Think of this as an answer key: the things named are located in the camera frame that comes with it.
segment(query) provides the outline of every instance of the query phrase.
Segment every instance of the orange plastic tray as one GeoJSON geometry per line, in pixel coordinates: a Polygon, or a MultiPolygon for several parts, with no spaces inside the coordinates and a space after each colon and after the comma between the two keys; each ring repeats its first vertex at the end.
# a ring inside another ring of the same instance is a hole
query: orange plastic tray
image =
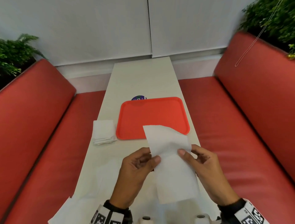
{"type": "Polygon", "coordinates": [[[116,135],[121,140],[146,139],[144,125],[163,125],[188,134],[190,127],[178,97],[131,100],[122,104],[116,135]]]}

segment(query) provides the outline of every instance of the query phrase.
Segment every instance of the white table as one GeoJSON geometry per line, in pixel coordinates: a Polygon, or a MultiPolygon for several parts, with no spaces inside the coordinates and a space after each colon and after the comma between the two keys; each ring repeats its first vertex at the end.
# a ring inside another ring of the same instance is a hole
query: white table
{"type": "MultiPolygon", "coordinates": [[[[188,137],[192,144],[200,145],[169,57],[115,64],[98,120],[114,120],[117,124],[121,104],[137,95],[143,95],[148,99],[173,96],[181,98],[190,125],[188,137]]],[[[74,195],[82,197],[93,190],[96,184],[95,172],[98,167],[106,164],[111,158],[124,158],[141,147],[148,147],[146,140],[118,140],[100,146],[94,146],[90,142],[74,195]]],[[[193,217],[200,213],[207,213],[212,220],[216,219],[219,215],[217,205],[209,198],[200,181],[199,187],[200,196],[196,200],[159,205],[155,176],[154,173],[150,173],[130,207],[135,218],[134,222],[136,223],[136,219],[142,215],[153,217],[157,224],[192,223],[193,217]]],[[[111,190],[101,195],[100,200],[108,199],[110,194],[111,190]]]]}

